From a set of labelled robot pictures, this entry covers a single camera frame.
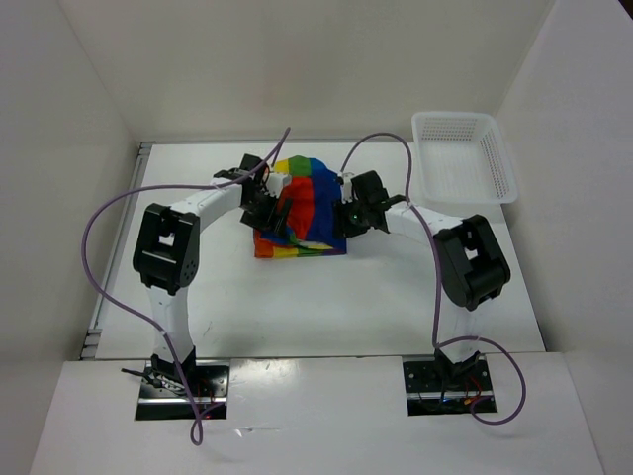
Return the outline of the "rainbow striped shorts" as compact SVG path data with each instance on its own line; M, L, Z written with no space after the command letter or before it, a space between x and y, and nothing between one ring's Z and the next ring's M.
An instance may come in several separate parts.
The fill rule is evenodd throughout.
M276 162L273 170L292 177L281 194L283 201L292 201L286 235L255 231L254 256L279 259L346 253L346 239L334 235L334 204L341 199L337 173L322 161L301 155Z

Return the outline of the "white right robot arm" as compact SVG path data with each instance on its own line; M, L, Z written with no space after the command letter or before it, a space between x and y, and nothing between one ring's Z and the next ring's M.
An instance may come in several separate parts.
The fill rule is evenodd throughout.
M510 280L509 265L489 221L456 218L391 196L375 171L337 177L341 198L334 202L334 235L355 238L371 229L409 238L431 249L436 298L446 295L474 312L500 295Z

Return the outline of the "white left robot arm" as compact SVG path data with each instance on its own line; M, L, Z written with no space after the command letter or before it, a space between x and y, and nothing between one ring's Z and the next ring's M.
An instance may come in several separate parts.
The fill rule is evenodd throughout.
M190 334L188 290L200 268L202 232L224 214L243 211L242 221L262 232L284 232L289 203L279 203L292 183L261 158L246 154L238 167L217 172L210 184L171 205L145 208L133 268L146 287L151 317L161 327L151 356L151 377L183 396L198 381Z

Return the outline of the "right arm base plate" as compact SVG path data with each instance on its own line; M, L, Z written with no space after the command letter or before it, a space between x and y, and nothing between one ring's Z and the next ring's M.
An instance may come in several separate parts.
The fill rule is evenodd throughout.
M478 352L458 364L439 352L404 358L403 374L409 417L469 414L472 407L497 412L489 366Z

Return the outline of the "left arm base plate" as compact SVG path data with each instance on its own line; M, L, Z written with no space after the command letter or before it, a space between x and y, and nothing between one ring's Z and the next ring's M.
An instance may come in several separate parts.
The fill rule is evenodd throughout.
M135 420L192 421L194 410L181 383L155 374L146 362L140 377ZM229 383L227 361L198 360L189 383L194 402L203 420L225 420Z

